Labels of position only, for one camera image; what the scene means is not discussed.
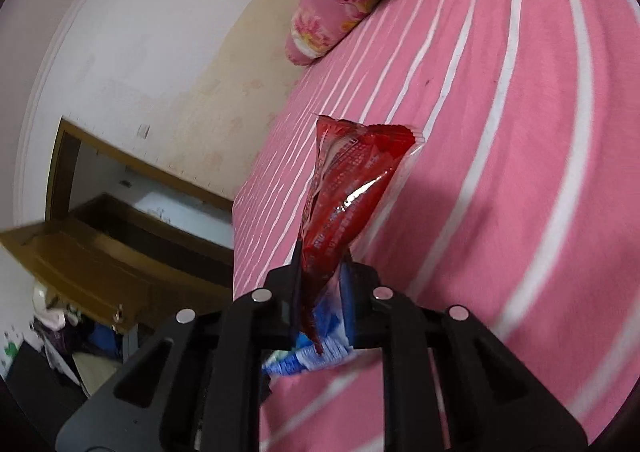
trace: white wall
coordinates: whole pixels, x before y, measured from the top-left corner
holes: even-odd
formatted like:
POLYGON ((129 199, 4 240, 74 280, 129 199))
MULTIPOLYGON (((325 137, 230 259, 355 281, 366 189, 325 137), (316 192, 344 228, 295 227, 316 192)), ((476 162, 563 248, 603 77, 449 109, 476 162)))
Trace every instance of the white wall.
POLYGON ((126 168, 87 143, 81 143, 74 181, 71 184, 69 209, 72 210, 102 195, 120 180, 125 179, 126 168))
POLYGON ((12 344, 26 339, 38 348, 38 337, 29 329, 33 319, 33 276, 0 245, 0 376, 11 364, 12 344))
POLYGON ((156 164, 174 143, 180 96, 196 83, 251 0, 82 0, 52 54, 42 91, 23 125, 15 215, 44 216, 50 155, 60 117, 156 164), (136 132, 151 124, 147 139, 136 132))
POLYGON ((203 203, 196 197, 177 192, 130 169, 126 170, 122 179, 130 186, 114 182, 107 192, 168 225, 220 246, 234 248, 231 213, 203 203))
POLYGON ((103 193, 201 239, 234 248, 231 213, 148 179, 82 143, 69 207, 78 207, 103 193))
POLYGON ((0 8, 0 229, 13 224, 20 127, 49 43, 73 0, 6 0, 0 8))

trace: red snack bag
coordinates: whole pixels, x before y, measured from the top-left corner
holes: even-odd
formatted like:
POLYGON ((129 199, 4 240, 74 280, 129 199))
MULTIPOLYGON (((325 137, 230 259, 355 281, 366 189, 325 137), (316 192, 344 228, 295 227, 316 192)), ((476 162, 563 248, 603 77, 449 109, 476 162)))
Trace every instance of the red snack bag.
POLYGON ((407 127, 366 127, 318 117, 316 168, 302 213, 301 323, 322 354, 312 309, 349 244, 364 229, 402 158, 415 144, 407 127))

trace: bed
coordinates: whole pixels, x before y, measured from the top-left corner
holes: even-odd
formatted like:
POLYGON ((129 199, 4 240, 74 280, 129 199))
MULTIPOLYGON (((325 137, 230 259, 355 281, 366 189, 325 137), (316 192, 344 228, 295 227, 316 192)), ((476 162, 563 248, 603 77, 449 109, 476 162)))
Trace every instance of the bed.
MULTIPOLYGON (((237 297, 287 263, 316 114, 422 131, 354 248, 470 307, 598 436, 640 370, 636 0, 385 0, 309 67, 234 204, 237 297)), ((261 451, 383 449, 380 355, 280 378, 261 451)))

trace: plastic wrapper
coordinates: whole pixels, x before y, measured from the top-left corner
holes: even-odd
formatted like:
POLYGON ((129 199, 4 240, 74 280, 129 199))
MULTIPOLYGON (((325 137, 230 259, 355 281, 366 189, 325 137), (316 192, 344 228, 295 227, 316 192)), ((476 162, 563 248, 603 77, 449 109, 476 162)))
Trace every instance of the plastic wrapper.
POLYGON ((344 332, 340 261, 383 198, 402 159, 420 140, 399 125, 364 125, 320 116, 316 167, 302 213, 300 321, 292 352, 274 353, 265 372, 294 374, 335 365, 353 351, 344 332))

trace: black object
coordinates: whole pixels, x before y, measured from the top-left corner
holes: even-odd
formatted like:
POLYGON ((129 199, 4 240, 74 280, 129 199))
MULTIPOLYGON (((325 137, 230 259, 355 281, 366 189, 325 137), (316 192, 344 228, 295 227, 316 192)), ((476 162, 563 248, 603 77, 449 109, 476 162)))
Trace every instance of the black object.
POLYGON ((23 342, 6 377, 6 386, 43 440, 54 447, 62 425, 86 401, 78 385, 53 371, 47 359, 23 342))
POLYGON ((145 324, 136 324, 122 337, 122 361, 126 362, 153 335, 154 330, 145 324))
POLYGON ((640 450, 640 380, 636 382, 616 417, 607 425, 589 452, 626 452, 640 450))
POLYGON ((15 403, 4 380, 0 378, 0 436, 2 450, 10 452, 53 452, 15 403))
MULTIPOLYGON (((260 354, 295 343, 299 259, 300 245, 225 314, 169 321, 66 423, 58 452, 190 451, 196 441, 203 452, 256 452, 260 354)), ((383 349, 385 450, 445 449, 431 356, 453 451, 587 449, 578 422, 468 310, 418 308, 379 288, 373 268, 348 265, 350 342, 383 349)))

